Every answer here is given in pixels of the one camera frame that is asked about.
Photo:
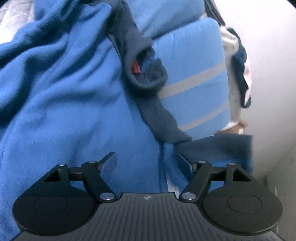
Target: red object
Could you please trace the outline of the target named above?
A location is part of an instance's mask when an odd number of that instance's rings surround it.
[[[133,74],[139,74],[139,73],[141,73],[141,68],[140,68],[140,66],[138,64],[138,61],[136,59],[133,61],[133,65],[131,67],[131,72]]]

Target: brown object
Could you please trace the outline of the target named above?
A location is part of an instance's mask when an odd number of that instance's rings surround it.
[[[216,134],[222,134],[222,133],[243,134],[246,127],[247,127],[247,123],[244,122],[243,120],[239,120],[236,126],[223,131],[219,131]]]

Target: ribbed black surface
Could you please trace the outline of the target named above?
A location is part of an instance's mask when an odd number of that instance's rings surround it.
[[[210,224],[194,204],[174,194],[123,194],[101,205],[83,227],[60,236],[26,232],[15,241],[282,241],[270,231],[255,237],[225,233]]]

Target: metal screw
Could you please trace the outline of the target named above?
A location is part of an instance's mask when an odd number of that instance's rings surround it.
[[[182,194],[182,198],[185,200],[193,200],[196,198],[196,195],[192,192],[185,192]]]
[[[109,201],[115,198],[115,195],[113,193],[110,192],[104,192],[100,195],[100,199],[105,200],[105,201]]]

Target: white mattress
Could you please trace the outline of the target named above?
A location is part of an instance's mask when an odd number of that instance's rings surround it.
[[[25,24],[34,21],[33,0],[8,0],[0,8],[0,44],[10,42]]]

